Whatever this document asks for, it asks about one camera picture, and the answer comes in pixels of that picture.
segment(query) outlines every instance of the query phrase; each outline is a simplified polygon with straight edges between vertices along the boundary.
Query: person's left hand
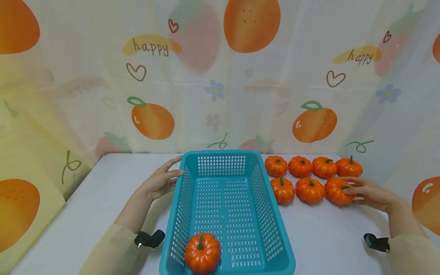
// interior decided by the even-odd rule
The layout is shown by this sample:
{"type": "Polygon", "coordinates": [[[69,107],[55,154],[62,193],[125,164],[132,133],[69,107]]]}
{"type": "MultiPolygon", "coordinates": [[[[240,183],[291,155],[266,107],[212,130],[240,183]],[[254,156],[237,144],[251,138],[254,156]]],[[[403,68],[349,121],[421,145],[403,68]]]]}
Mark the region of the person's left hand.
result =
{"type": "Polygon", "coordinates": [[[148,179],[139,187],[140,190],[151,196],[153,200],[160,198],[166,193],[176,188],[177,177],[183,175],[183,170],[168,171],[171,166],[178,163],[182,156],[178,156],[167,161],[159,167],[148,179]]]}

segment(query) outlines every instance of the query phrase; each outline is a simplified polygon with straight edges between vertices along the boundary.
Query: table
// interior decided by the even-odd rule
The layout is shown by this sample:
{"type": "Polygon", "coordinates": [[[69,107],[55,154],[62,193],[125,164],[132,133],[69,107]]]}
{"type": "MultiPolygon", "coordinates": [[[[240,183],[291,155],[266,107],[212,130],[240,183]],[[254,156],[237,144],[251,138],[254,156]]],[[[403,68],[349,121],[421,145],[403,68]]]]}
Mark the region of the table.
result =
{"type": "MultiPolygon", "coordinates": [[[[104,156],[11,274],[77,274],[136,188],[175,156],[104,156]]],[[[289,161],[295,155],[281,156],[289,161]]],[[[303,156],[312,160],[318,155],[303,156]]],[[[337,155],[322,156],[339,159],[337,155]]],[[[293,184],[297,181],[290,174],[286,178],[293,184]]],[[[143,231],[166,231],[171,202],[172,194],[167,194],[153,203],[143,231]]],[[[385,254],[367,248],[363,242],[365,233],[389,235],[383,213],[357,205],[336,207],[326,199],[309,206],[297,197],[293,205],[280,206],[280,211],[297,261],[295,275],[390,274],[385,254]]],[[[140,274],[159,274],[161,248],[142,248],[137,265],[140,274]]]]}

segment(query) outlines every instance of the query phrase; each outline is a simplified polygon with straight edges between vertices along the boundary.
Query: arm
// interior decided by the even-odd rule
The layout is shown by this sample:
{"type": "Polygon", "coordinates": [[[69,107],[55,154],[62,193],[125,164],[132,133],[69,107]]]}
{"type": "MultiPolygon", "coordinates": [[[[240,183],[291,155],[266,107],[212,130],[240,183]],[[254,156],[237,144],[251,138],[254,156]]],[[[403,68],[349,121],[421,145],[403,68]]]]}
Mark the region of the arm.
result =
{"type": "Polygon", "coordinates": [[[84,262],[80,274],[129,274],[140,249],[134,243],[153,201],[176,188],[181,170],[168,172],[181,160],[174,158],[159,169],[133,193],[123,210],[110,225],[84,262]]]}
{"type": "Polygon", "coordinates": [[[344,189],[344,193],[363,198],[355,200],[355,204],[367,205],[388,214],[391,235],[388,262],[393,274],[438,274],[440,258],[436,248],[402,198],[369,180],[355,177],[342,179],[354,183],[354,187],[344,189]]]}

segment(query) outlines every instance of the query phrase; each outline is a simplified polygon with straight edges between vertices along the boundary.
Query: blue plastic basket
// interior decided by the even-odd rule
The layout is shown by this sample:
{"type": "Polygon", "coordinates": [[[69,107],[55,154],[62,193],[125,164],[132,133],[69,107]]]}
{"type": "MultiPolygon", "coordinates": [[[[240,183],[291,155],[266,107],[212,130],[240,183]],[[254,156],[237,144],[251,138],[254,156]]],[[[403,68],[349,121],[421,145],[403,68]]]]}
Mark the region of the blue plastic basket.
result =
{"type": "Polygon", "coordinates": [[[160,274],[192,274],[183,259],[191,236],[215,235],[221,259],[214,274],[291,275],[295,257],[278,205],[255,151],[186,153],[177,180],[160,274]]]}

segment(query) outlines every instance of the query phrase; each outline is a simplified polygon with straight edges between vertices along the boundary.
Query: black clamp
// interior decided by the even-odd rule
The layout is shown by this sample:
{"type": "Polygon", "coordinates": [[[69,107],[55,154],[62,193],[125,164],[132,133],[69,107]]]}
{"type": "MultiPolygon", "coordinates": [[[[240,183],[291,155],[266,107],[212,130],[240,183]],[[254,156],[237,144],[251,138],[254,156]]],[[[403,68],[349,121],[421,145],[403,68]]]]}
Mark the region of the black clamp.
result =
{"type": "Polygon", "coordinates": [[[366,233],[363,239],[369,248],[381,252],[389,252],[388,238],[376,238],[373,234],[366,233]]]}
{"type": "Polygon", "coordinates": [[[153,236],[141,231],[135,238],[135,245],[138,248],[140,248],[140,246],[148,246],[154,249],[158,247],[164,239],[165,233],[162,230],[157,230],[153,236]]]}

